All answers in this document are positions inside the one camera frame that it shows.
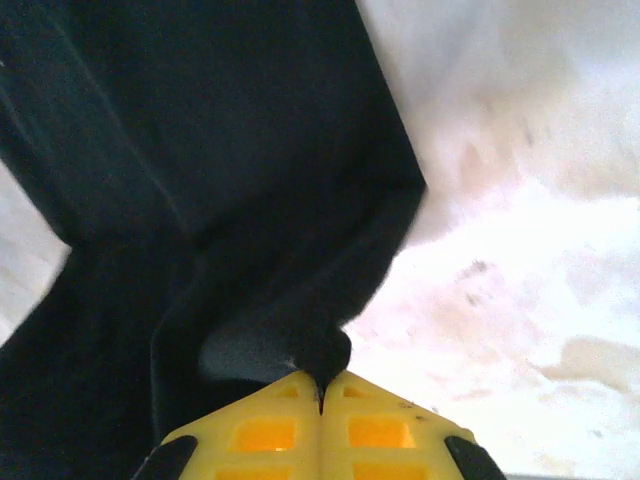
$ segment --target stained white surface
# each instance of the stained white surface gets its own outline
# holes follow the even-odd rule
[[[351,370],[505,471],[637,480],[640,4],[360,5],[431,192]],[[0,339],[64,252],[0,170]]]

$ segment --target fold in fabric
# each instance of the fold in fabric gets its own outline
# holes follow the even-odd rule
[[[2,2],[0,61],[0,157],[71,247],[0,349],[3,479],[129,478],[281,375],[425,192],[351,1]]]

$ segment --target white surface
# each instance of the white surface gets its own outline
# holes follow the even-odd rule
[[[637,480],[640,3],[361,6],[431,194],[351,370],[505,471]],[[0,195],[6,336],[65,249],[3,171]]]

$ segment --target yellow plastic base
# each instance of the yellow plastic base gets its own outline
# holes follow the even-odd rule
[[[321,416],[313,380],[293,373],[172,432],[198,447],[181,480],[463,480],[444,439],[473,434],[349,372]]]

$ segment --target black pants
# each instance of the black pants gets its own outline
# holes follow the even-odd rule
[[[283,319],[357,314],[425,191],[350,0],[4,1],[0,61],[0,157],[72,249],[0,350],[3,479],[129,478],[262,386],[198,376],[209,332],[312,276]]]

